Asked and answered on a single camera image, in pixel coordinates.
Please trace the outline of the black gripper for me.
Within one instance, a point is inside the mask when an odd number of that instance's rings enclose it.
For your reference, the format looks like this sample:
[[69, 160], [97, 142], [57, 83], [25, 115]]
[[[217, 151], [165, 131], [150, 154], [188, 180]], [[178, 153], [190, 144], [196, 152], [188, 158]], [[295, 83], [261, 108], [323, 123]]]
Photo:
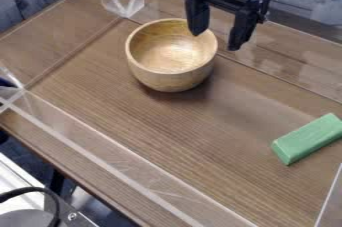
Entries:
[[273, 0], [185, 0], [186, 17], [190, 32], [201, 35], [209, 28], [210, 7], [236, 15], [229, 37], [229, 50], [238, 51], [250, 40], [257, 24], [268, 19]]

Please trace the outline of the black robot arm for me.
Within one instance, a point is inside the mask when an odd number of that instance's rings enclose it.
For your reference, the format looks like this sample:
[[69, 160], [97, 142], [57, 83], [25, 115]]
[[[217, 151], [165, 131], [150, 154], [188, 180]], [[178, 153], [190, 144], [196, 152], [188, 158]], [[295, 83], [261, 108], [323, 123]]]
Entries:
[[273, 0], [185, 0], [189, 30], [200, 36], [210, 26], [210, 7], [236, 15], [229, 34], [230, 51], [238, 51], [250, 40], [258, 24], [268, 20], [269, 7]]

